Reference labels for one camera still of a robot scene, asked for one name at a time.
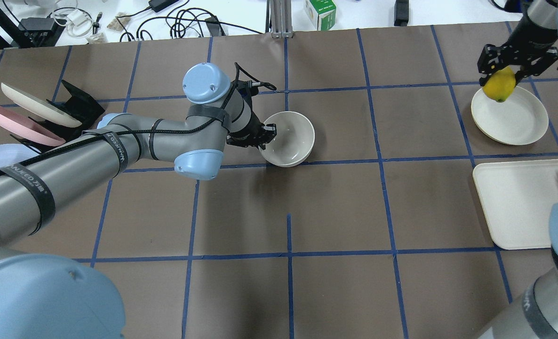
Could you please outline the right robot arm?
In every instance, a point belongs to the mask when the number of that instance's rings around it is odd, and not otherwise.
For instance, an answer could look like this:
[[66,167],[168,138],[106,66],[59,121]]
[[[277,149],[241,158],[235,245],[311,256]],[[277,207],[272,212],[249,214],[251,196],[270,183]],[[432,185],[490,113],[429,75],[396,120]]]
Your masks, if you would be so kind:
[[[487,44],[478,60],[481,90],[505,101],[521,79],[540,75],[558,60],[558,0],[535,0],[507,43]],[[549,219],[554,268],[480,331],[479,339],[558,339],[558,202]]]

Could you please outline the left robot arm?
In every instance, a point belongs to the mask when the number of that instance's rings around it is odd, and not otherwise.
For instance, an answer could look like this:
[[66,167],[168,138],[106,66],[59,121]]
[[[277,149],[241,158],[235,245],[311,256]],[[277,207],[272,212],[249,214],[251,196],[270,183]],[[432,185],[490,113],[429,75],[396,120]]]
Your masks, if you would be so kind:
[[103,116],[64,144],[0,168],[0,339],[122,339],[126,310],[106,275],[64,256],[11,250],[71,204],[141,159],[174,164],[175,172],[212,180],[226,145],[264,149],[277,134],[253,111],[258,88],[276,86],[235,64],[197,64],[183,78],[190,107],[183,121],[129,113]]

